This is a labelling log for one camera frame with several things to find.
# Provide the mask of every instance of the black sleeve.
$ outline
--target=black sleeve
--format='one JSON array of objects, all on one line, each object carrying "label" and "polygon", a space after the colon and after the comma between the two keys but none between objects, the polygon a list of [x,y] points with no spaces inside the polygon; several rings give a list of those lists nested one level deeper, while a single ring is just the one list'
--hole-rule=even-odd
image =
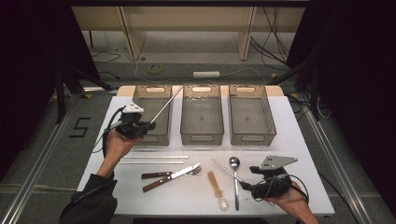
[{"label": "black sleeve", "polygon": [[113,190],[117,180],[91,175],[83,191],[72,195],[71,203],[63,210],[60,223],[109,223],[117,208]]}]

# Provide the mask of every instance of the human hand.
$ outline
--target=human hand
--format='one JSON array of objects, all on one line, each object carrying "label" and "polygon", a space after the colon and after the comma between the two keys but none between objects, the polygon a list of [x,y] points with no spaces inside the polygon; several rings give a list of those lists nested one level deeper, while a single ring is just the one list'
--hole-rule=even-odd
[{"label": "human hand", "polygon": [[[300,188],[298,184],[292,181],[292,185],[296,188]],[[317,224],[318,221],[311,212],[304,196],[295,189],[290,188],[287,193],[277,198],[266,198],[267,202],[275,203],[281,207],[285,212],[291,216],[299,219],[305,224]]]},{"label": "human hand", "polygon": [[143,137],[130,139],[122,136],[116,130],[111,130],[107,136],[106,157],[97,175],[110,178],[117,164],[120,162],[132,147],[143,140]]}]

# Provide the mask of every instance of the white table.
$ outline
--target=white table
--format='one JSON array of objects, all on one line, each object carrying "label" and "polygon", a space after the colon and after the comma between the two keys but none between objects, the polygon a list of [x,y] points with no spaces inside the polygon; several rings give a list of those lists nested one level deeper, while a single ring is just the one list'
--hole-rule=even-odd
[{"label": "white table", "polygon": [[[132,100],[132,97],[115,96],[107,110],[102,130],[107,126],[114,112]],[[219,147],[183,146],[180,136],[180,120],[182,98],[176,97],[173,102],[171,141],[168,147],[134,147],[127,156],[189,156],[184,164],[119,164],[115,170],[115,179],[119,182],[114,190],[114,197],[119,205],[116,215],[133,217],[269,217],[285,215],[277,206],[267,202],[256,202],[250,192],[239,188],[240,210],[234,208],[233,177],[218,167],[215,159],[229,168],[228,159],[236,156],[241,165],[238,176],[250,184],[257,184],[262,175],[254,175],[249,166],[259,166],[268,155],[295,157],[297,162],[285,166],[290,175],[300,177],[309,192],[309,206],[315,216],[330,216],[334,210],[329,197],[323,188],[317,169],[309,154],[300,128],[290,108],[287,97],[269,97],[269,102],[276,124],[277,135],[269,147],[240,147],[230,144],[230,128],[228,121],[228,100],[222,97],[224,119],[224,137]],[[101,148],[101,143],[93,150]],[[124,161],[147,161],[148,159],[123,159]],[[87,168],[81,178],[78,190],[82,190],[90,174],[95,174],[103,161],[103,154],[91,155]],[[178,171],[184,167],[200,162],[203,170],[199,175],[181,176],[146,193],[142,188],[159,178],[141,179],[143,173]],[[213,171],[224,197],[229,202],[230,209],[221,211],[219,199],[215,197],[214,189],[207,176]]]}]

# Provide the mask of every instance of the metal rod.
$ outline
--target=metal rod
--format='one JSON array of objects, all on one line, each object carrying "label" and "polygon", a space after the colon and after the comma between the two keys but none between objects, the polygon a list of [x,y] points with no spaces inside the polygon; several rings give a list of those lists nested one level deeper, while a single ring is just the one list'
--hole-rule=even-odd
[{"label": "metal rod", "polygon": [[239,178],[238,176],[234,175],[231,171],[227,170],[227,168],[225,168],[224,166],[222,166],[218,161],[215,161],[214,159],[210,159],[212,160],[215,164],[217,164],[219,167],[223,168],[223,170],[227,171],[228,174],[230,174],[231,176],[235,177],[237,180],[241,181],[241,182],[245,182],[243,181],[241,178]]},{"label": "metal rod", "polygon": [[46,145],[44,145],[39,157],[35,161],[35,165],[33,166],[29,175],[26,177],[17,196],[14,198],[13,202],[6,211],[6,215],[3,217],[1,222],[2,224],[17,223],[18,219],[21,216],[23,208],[27,204],[33,192],[33,189],[35,188],[35,184],[37,183],[44,169],[46,168],[46,165],[50,159],[50,155],[52,154],[52,151],[56,148],[59,139],[61,138],[61,135],[64,131],[64,128],[67,122],[70,120],[70,115],[72,114],[72,111],[77,104],[78,99],[79,97],[77,95],[73,95],[70,99],[71,102],[66,108],[64,118],[59,124],[55,125],[55,128],[49,136]]},{"label": "metal rod", "polygon": [[152,119],[151,123],[154,122],[154,120],[156,118],[158,118],[158,116],[161,115],[161,113],[165,110],[165,108],[173,101],[173,99],[176,97],[176,95],[181,91],[181,89],[183,89],[184,85],[181,85],[177,91],[175,92],[175,94],[169,99],[169,101],[165,104],[165,106],[160,110],[160,112],[158,112],[158,114],[154,117],[154,119]]},{"label": "metal rod", "polygon": [[184,164],[184,161],[120,161],[119,164]]},{"label": "metal rod", "polygon": [[189,156],[130,156],[123,159],[188,159]]}]

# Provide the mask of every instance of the wooden knife handle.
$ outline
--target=wooden knife handle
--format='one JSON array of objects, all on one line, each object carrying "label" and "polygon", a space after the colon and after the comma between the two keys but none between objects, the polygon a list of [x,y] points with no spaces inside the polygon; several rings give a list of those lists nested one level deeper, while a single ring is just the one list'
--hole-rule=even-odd
[{"label": "wooden knife handle", "polygon": [[219,188],[218,182],[216,181],[215,175],[213,172],[207,173],[209,175],[210,182],[212,182],[213,188],[215,188],[215,194],[218,197],[221,197],[222,191]]},{"label": "wooden knife handle", "polygon": [[153,178],[153,177],[161,177],[161,176],[169,176],[171,174],[172,174],[172,172],[142,174],[142,179]]},{"label": "wooden knife handle", "polygon": [[149,191],[149,190],[151,190],[151,189],[154,189],[155,187],[158,187],[158,186],[160,186],[161,184],[164,184],[164,183],[168,182],[168,181],[171,180],[171,179],[172,179],[172,176],[167,176],[167,177],[165,177],[165,178],[163,178],[163,179],[161,179],[161,180],[157,180],[157,181],[155,181],[154,183],[149,184],[149,185],[143,187],[143,192],[147,192],[147,191]]}]

